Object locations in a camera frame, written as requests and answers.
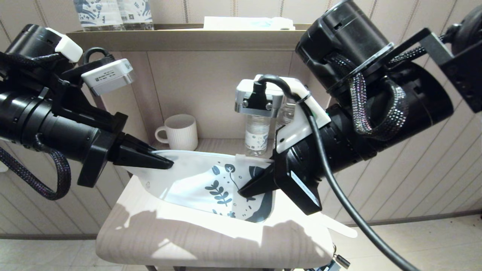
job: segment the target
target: plastic bottle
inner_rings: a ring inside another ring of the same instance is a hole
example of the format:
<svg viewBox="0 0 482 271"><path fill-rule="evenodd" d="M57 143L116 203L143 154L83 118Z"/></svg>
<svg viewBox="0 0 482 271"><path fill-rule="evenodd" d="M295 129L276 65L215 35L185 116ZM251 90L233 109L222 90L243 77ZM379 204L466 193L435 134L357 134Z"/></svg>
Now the plastic bottle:
<svg viewBox="0 0 482 271"><path fill-rule="evenodd" d="M116 0L74 0L84 31L125 30Z"/></svg>
<svg viewBox="0 0 482 271"><path fill-rule="evenodd" d="M126 30L153 30L149 0L117 0Z"/></svg>
<svg viewBox="0 0 482 271"><path fill-rule="evenodd" d="M280 111L278 111L275 131L293 120L295 117L295 105L296 103L292 99L286 98L286 103L281 107ZM273 141L273 149L274 148L276 148L276 140Z"/></svg>
<svg viewBox="0 0 482 271"><path fill-rule="evenodd" d="M244 137L246 155L259 156L266 152L270 119L268 117L246 115L246 133Z"/></svg>

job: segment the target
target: floor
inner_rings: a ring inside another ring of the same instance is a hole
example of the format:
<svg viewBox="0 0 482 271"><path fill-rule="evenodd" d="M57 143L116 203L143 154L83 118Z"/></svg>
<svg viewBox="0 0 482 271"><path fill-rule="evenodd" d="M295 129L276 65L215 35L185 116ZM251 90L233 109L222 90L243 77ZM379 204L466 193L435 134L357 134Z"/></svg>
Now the floor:
<svg viewBox="0 0 482 271"><path fill-rule="evenodd" d="M482 270L480 216L383 225L374 229L420 270ZM337 233L332 237L337 253L351 262L350 271L398 270L361 232L356 239ZM171 267L159 269L172 271ZM0 240L0 270L146 271L144 266L118 265L100 259L95 255L94 240Z"/></svg>

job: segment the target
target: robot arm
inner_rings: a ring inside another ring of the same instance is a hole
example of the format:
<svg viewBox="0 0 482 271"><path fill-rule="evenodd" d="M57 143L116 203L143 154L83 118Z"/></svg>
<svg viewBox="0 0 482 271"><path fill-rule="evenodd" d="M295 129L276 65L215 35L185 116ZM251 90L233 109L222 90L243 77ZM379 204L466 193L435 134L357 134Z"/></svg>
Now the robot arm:
<svg viewBox="0 0 482 271"><path fill-rule="evenodd" d="M426 53L470 108L481 111L482 92L477 88L482 83L481 25L482 6L441 39L425 28L394 48L352 0L342 1L316 20L295 51L338 102L326 109L330 121L319 126L332 171L370 159L452 115L452 102L443 87L411 62ZM417 42L420 47L404 53ZM452 52L443 42L452 44ZM293 79L282 79L298 88ZM314 106L308 106L319 116ZM306 118L296 106L295 119L276 132L275 163L241 188L241 195L281 189L307 215L321 210L317 187L325 172L315 138L311 130L296 137L300 129L292 129L303 121Z"/></svg>
<svg viewBox="0 0 482 271"><path fill-rule="evenodd" d="M104 57L89 62L94 52ZM66 157L83 164L77 183L94 187L107 161L116 165L167 169L173 162L122 129L127 116L114 116L89 104L84 82L100 95L132 82L127 59L115 60L106 50L85 52L53 29L27 25L5 53L0 53L0 138L52 156L58 173L57 192L46 187L7 152L0 160L50 200L70 187Z"/></svg>

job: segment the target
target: white mug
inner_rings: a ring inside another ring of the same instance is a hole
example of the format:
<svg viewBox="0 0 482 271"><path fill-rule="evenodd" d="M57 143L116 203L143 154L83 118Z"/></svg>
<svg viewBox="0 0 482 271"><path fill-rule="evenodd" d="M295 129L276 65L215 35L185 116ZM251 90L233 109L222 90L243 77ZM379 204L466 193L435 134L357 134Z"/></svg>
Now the white mug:
<svg viewBox="0 0 482 271"><path fill-rule="evenodd" d="M160 131L166 131L167 139L159 137ZM196 119L191 115L174 115L166 119L164 126L156 129L156 139L169 144L171 149L195 150L198 146Z"/></svg>

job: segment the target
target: shelf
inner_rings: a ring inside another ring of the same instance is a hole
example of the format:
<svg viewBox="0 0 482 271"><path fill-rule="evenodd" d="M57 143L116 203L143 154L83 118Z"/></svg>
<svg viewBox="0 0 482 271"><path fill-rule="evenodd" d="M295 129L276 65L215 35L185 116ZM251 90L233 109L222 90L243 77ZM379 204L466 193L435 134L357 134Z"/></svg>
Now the shelf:
<svg viewBox="0 0 482 271"><path fill-rule="evenodd" d="M169 145L156 142L153 147L156 149L169 149ZM196 151L215 152L223 154L244 154L244 139L223 139L223 138L199 138ZM259 158L269 159L273 152L273 140L268 139L268 149Z"/></svg>
<svg viewBox="0 0 482 271"><path fill-rule="evenodd" d="M160 30L72 32L67 35L83 50L109 51L293 51L310 25L297 30L211 31L200 24L156 25Z"/></svg>

